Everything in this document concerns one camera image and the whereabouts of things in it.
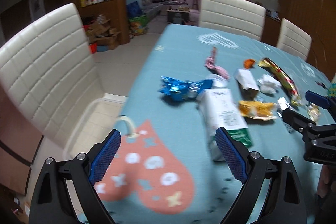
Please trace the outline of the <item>yellow orange snack bag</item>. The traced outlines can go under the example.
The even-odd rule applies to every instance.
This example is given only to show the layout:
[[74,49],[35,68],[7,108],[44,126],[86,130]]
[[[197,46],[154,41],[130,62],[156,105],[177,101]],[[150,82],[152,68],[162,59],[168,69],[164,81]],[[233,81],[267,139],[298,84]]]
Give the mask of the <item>yellow orange snack bag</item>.
[[239,101],[238,108],[241,116],[262,121],[276,119],[273,115],[275,103],[264,103],[258,101]]

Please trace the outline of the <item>gold red long wrapper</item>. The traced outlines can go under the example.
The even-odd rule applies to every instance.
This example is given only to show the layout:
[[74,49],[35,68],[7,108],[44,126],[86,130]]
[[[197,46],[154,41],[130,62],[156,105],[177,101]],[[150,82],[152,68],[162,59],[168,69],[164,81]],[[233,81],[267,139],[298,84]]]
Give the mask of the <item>gold red long wrapper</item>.
[[265,57],[258,62],[258,66],[267,69],[276,76],[282,87],[288,92],[292,106],[302,105],[302,99],[296,84],[275,62]]

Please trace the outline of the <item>white tissue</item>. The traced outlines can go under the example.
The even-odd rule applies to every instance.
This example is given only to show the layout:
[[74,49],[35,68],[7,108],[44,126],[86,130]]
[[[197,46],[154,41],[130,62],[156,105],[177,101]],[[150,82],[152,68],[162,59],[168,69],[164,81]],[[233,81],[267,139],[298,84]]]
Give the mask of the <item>white tissue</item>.
[[281,88],[281,83],[270,75],[263,74],[257,81],[260,84],[260,91],[264,94],[276,94]]

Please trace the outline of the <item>white small paper box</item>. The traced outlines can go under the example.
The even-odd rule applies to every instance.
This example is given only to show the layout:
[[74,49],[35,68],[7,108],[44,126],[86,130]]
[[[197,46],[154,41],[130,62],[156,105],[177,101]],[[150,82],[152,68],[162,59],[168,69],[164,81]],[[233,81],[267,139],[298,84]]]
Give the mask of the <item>white small paper box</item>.
[[238,82],[242,97],[246,100],[254,100],[260,89],[251,71],[248,69],[237,69],[234,78]]

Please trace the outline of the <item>clear plastic cup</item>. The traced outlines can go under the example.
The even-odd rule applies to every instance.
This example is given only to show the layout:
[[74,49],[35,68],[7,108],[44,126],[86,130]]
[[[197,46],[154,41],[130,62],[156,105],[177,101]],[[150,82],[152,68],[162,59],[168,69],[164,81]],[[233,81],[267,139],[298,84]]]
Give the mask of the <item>clear plastic cup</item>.
[[212,88],[226,88],[228,85],[228,81],[220,75],[210,74],[207,79],[212,80]]

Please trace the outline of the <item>blue snack wrapper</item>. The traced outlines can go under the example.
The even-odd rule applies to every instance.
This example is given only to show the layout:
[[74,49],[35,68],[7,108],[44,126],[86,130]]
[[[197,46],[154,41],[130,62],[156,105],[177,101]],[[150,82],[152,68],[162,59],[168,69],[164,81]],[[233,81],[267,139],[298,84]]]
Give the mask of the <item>blue snack wrapper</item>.
[[159,92],[164,96],[170,97],[175,102],[194,100],[204,90],[211,89],[213,86],[212,79],[192,82],[161,76],[161,81]]

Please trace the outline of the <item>silver foil wrapper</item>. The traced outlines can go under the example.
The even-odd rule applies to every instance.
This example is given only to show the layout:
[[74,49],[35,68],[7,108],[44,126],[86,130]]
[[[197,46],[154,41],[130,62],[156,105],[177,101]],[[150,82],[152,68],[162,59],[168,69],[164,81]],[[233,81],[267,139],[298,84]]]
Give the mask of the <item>silver foil wrapper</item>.
[[287,102],[287,100],[284,97],[280,97],[277,100],[277,105],[278,105],[278,111],[282,112],[286,109],[292,110],[291,105]]

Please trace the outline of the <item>right cream leather chair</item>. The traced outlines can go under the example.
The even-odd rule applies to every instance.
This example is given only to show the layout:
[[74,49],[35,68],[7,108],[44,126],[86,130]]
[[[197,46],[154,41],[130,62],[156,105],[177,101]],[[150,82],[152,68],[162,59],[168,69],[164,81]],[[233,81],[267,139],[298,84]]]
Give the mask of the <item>right cream leather chair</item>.
[[312,38],[309,34],[289,20],[282,18],[276,45],[278,49],[306,61],[310,52],[311,42]]

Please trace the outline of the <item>cream leather chair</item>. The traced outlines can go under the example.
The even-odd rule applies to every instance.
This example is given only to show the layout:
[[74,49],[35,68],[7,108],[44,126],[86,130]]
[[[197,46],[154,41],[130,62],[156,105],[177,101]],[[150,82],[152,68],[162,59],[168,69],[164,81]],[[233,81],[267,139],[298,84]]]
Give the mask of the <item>cream leather chair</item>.
[[32,22],[1,48],[1,85],[64,159],[103,141],[126,102],[104,90],[72,3]]
[[246,0],[201,0],[198,26],[261,40],[266,9]]
[[310,52],[311,42],[312,38],[309,34],[289,20],[282,18],[276,45],[278,49],[306,61]]

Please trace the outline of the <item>orange small wrapper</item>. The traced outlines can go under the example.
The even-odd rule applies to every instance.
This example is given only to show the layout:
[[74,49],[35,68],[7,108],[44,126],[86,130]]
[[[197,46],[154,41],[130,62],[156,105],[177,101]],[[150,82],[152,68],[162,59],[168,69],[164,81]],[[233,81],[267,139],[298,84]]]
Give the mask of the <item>orange small wrapper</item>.
[[244,60],[243,65],[244,65],[245,69],[251,69],[251,68],[253,68],[255,63],[256,63],[256,60],[254,60],[254,59],[246,59],[246,60]]

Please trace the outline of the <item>pink crumpled wrapper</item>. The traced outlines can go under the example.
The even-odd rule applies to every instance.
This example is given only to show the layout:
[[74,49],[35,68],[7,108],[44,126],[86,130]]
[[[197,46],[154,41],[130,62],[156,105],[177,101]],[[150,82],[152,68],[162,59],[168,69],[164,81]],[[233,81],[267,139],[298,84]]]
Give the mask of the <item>pink crumpled wrapper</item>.
[[213,47],[209,57],[205,59],[205,67],[213,74],[220,75],[226,80],[230,79],[228,72],[221,66],[216,65],[217,48]]

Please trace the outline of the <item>teal patterned tablecloth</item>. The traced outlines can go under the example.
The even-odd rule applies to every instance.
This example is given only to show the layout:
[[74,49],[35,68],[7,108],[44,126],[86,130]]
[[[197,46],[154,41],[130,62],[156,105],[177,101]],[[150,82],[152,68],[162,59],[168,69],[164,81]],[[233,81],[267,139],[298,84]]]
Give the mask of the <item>teal patterned tablecloth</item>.
[[330,81],[299,57],[245,36],[208,28],[169,25],[138,75],[121,111],[100,101],[82,127],[90,149],[117,129],[120,148],[95,189],[117,223],[219,223],[242,185],[224,162],[214,162],[213,135],[196,101],[175,103],[159,92],[161,78],[200,81],[211,50],[233,76],[245,59],[268,57],[304,94],[326,93]]

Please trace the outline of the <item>far cream leather chair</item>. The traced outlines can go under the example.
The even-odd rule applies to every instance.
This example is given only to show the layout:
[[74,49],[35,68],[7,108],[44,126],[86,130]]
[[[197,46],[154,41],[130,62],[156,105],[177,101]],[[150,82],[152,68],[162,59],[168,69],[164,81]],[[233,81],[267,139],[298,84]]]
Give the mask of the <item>far cream leather chair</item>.
[[261,40],[266,9],[246,0],[201,0],[198,26]]

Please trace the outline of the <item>cardboard boxes pile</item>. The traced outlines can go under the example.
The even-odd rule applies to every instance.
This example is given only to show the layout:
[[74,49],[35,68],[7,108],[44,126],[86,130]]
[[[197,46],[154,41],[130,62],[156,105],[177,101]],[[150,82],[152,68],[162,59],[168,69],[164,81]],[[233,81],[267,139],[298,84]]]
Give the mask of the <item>cardboard boxes pile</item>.
[[117,27],[111,26],[110,19],[105,15],[99,14],[96,20],[92,20],[83,27],[92,54],[115,50],[119,46],[118,37],[121,32]]

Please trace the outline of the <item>wooden divider cabinet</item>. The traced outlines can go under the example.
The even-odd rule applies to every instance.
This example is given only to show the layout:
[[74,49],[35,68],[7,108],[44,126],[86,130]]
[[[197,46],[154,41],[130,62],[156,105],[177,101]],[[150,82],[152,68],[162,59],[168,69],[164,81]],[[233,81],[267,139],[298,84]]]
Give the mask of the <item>wooden divider cabinet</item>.
[[97,19],[99,14],[103,14],[110,20],[110,25],[121,32],[117,39],[118,43],[128,44],[130,42],[126,0],[109,0],[77,9],[82,18],[93,16]]

